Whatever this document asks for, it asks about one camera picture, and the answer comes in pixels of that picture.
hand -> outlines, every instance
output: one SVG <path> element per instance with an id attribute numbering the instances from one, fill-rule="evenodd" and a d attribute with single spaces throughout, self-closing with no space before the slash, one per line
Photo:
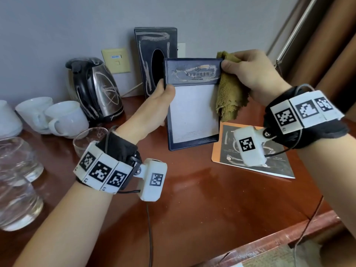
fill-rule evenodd
<path id="1" fill-rule="evenodd" d="M 146 99 L 129 120 L 116 129 L 116 133 L 133 144 L 144 139 L 160 125 L 164 125 L 168 107 L 175 95 L 174 86 L 168 84 L 164 89 L 163 79 L 161 79 L 153 94 Z"/>
<path id="2" fill-rule="evenodd" d="M 242 62 L 224 60 L 221 68 L 227 73 L 238 76 L 238 79 L 251 89 L 252 98 L 262 105 L 267 106 L 291 88 L 291 85 L 279 76 L 263 51 L 252 49 L 233 54 Z"/>

red-brown tabletop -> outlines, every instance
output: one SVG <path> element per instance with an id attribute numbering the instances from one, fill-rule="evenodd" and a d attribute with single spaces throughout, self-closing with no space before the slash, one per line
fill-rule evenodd
<path id="1" fill-rule="evenodd" d="M 105 127 L 122 124 L 143 100 L 141 96 L 123 98 L 125 114 Z M 252 101 L 235 122 L 262 126 L 263 113 L 264 108 Z M 348 124 L 356 130 L 354 123 Z M 40 135 L 30 129 L 20 137 L 37 151 L 45 167 L 33 182 L 45 207 L 27 227 L 15 232 L 0 231 L 0 266 L 3 267 L 13 264 L 73 184 L 72 171 L 79 160 L 70 139 Z M 212 145 L 170 152 L 165 127 L 159 127 L 138 143 L 143 159 L 150 157 L 168 164 L 161 198 L 148 203 L 154 267 L 189 267 L 199 263 L 212 266 L 228 251 L 243 247 L 243 255 L 236 249 L 226 257 L 229 261 L 225 259 L 221 263 L 231 266 L 263 252 L 266 247 L 293 241 L 321 198 L 295 151 L 287 154 L 296 179 L 283 179 L 214 163 Z M 136 184 L 134 178 L 127 189 L 135 189 Z M 324 203 L 320 210 L 322 223 L 315 230 L 338 221 L 330 210 Z M 88 266 L 140 267 L 148 263 L 146 202 L 135 194 L 115 195 Z"/>

white mug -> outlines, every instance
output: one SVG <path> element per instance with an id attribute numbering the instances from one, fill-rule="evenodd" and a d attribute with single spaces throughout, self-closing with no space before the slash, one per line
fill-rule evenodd
<path id="1" fill-rule="evenodd" d="M 56 136 L 75 138 L 79 133 L 88 129 L 89 123 L 77 101 L 64 101 L 54 104 L 44 111 L 48 127 Z"/>
<path id="2" fill-rule="evenodd" d="M 15 137 L 22 131 L 22 122 L 5 100 L 0 100 L 0 139 Z"/>
<path id="3" fill-rule="evenodd" d="M 44 111 L 51 105 L 53 105 L 52 98 L 32 98 L 18 104 L 15 110 L 33 130 L 41 134 L 51 134 L 44 114 Z"/>

white wrist-mounted device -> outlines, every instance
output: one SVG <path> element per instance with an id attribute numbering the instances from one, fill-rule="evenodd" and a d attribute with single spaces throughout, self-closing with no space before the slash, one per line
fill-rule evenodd
<path id="1" fill-rule="evenodd" d="M 276 127 L 279 134 L 299 131 L 299 139 L 305 128 L 344 117 L 320 90 L 294 96 L 270 107 L 270 110 L 279 126 Z M 239 128 L 234 131 L 234 138 L 243 163 L 249 167 L 265 164 L 267 157 L 273 156 L 265 155 L 262 144 L 276 136 L 265 129 L 256 130 L 253 126 Z"/>
<path id="2" fill-rule="evenodd" d="M 74 169 L 78 179 L 96 190 L 116 194 L 125 183 L 133 167 L 117 161 L 96 146 L 97 141 L 89 144 Z M 133 174 L 140 178 L 138 195 L 145 202 L 155 202 L 161 196 L 166 178 L 167 164 L 147 158 Z"/>

yellow wall plate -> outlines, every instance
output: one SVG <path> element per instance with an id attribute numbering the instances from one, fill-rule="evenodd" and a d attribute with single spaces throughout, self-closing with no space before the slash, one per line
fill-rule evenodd
<path id="1" fill-rule="evenodd" d="M 131 72 L 126 49 L 102 49 L 101 53 L 112 74 Z"/>

